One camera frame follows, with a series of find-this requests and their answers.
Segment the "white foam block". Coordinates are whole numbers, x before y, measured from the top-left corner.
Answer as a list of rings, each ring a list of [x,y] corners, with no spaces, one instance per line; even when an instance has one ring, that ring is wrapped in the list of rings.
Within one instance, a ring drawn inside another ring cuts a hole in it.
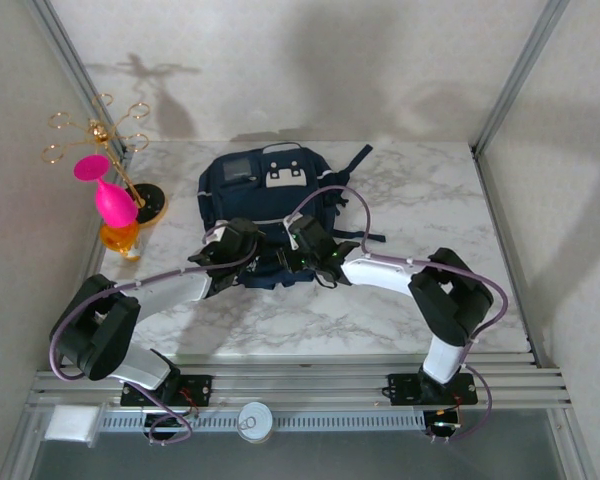
[[[44,439],[89,443],[95,435],[99,416],[98,406],[58,405],[51,414]]]

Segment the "orange plastic cup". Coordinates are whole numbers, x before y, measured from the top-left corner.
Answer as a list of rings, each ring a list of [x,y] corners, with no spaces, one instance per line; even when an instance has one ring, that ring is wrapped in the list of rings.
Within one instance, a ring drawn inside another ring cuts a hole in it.
[[[117,252],[126,260],[138,261],[142,254],[139,231],[140,227],[136,221],[124,227],[103,224],[99,230],[99,237],[107,249]]]

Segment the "navy blue backpack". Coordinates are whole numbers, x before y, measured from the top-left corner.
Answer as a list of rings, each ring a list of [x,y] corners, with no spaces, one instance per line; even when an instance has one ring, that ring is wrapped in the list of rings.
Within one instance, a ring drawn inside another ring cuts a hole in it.
[[[266,290],[312,282],[313,272],[292,273],[279,260],[278,255],[290,246],[283,219],[313,192],[330,185],[347,185],[351,173],[372,150],[372,146],[365,145],[340,171],[332,169],[319,153],[296,142],[216,158],[198,180],[197,198],[204,228],[245,218],[264,233],[257,265],[241,273],[236,282]]]

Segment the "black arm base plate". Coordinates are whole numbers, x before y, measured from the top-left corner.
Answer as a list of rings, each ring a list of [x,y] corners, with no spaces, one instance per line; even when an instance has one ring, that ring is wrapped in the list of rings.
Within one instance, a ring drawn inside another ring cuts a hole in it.
[[[444,385],[422,372],[389,374],[382,393],[392,406],[454,406],[478,403],[474,378],[469,373],[458,373]]]
[[[179,375],[167,379],[149,393],[169,407],[207,407],[212,393],[211,375]],[[123,407],[151,406],[153,402],[130,384],[124,383],[120,398]]]

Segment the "aluminium table side rail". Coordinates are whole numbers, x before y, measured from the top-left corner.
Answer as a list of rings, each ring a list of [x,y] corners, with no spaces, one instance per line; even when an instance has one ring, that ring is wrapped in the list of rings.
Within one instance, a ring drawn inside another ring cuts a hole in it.
[[[476,167],[485,200],[490,211],[494,230],[505,263],[507,275],[512,288],[519,316],[524,325],[526,337],[539,367],[554,367],[555,364],[547,352],[544,328],[536,321],[530,308],[528,285],[523,273],[522,264],[515,248],[512,230],[506,219],[503,203],[501,202],[497,185],[490,172],[487,160],[479,156],[477,149],[471,147],[471,154]]]
[[[73,173],[74,176],[82,182],[98,183],[100,180],[105,181],[108,179],[109,168],[110,161],[106,157],[94,154],[78,161],[74,167]],[[102,217],[98,210],[95,209],[87,230],[86,259],[82,261],[78,279],[75,284],[76,288],[79,288],[82,282],[90,275],[99,271],[106,250],[99,238],[99,231],[102,224]]]

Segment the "aluminium frame post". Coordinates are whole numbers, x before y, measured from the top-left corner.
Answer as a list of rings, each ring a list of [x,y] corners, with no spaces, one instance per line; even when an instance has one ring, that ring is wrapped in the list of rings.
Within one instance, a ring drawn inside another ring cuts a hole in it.
[[[113,125],[109,107],[113,98],[101,94],[87,72],[73,42],[60,20],[51,0],[23,0],[32,17],[48,41],[55,56],[86,108],[88,119],[101,120]]]
[[[493,107],[470,145],[478,162],[495,138],[571,0],[547,0]]]

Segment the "pink plastic goblet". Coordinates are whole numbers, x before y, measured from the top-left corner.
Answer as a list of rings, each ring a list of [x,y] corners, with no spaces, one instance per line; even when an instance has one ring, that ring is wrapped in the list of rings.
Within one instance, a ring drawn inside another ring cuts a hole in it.
[[[104,223],[123,228],[136,221],[138,207],[125,189],[104,180],[109,165],[107,157],[89,155],[76,163],[73,173],[79,181],[96,184],[95,205]]]

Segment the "silver tin can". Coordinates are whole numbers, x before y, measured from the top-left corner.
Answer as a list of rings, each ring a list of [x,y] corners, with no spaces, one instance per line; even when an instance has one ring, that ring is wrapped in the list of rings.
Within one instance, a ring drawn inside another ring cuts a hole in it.
[[[237,419],[239,435],[249,443],[265,442],[273,433],[273,415],[261,402],[250,402],[239,412]]]

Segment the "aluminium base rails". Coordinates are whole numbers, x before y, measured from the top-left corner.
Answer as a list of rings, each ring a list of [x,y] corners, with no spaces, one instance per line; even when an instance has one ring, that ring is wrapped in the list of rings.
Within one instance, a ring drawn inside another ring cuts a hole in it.
[[[424,357],[411,355],[173,357],[182,373],[212,376],[210,408],[237,409],[261,401],[274,410],[386,410],[381,390],[392,373],[414,373]],[[477,353],[469,366],[480,406],[496,409],[569,408],[566,382],[557,368],[541,368],[530,353]]]

